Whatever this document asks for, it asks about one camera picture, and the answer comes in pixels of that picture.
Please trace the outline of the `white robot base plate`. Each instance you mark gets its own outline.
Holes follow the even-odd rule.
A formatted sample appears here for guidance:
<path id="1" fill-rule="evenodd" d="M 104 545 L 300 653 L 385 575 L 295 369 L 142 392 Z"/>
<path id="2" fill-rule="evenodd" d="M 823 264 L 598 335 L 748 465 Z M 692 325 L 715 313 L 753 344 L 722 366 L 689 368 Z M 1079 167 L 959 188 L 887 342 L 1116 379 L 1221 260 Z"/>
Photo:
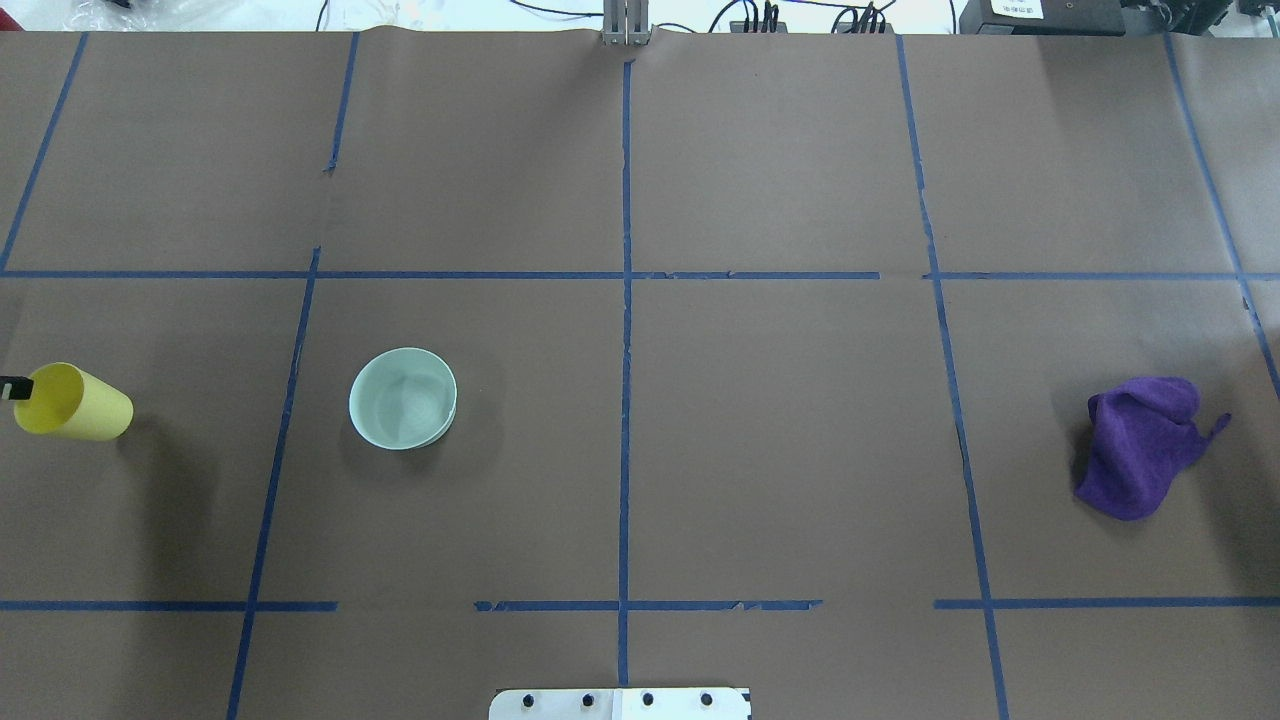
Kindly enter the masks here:
<path id="1" fill-rule="evenodd" d="M 732 687 L 557 688 L 498 692 L 489 719 L 751 719 Z"/>

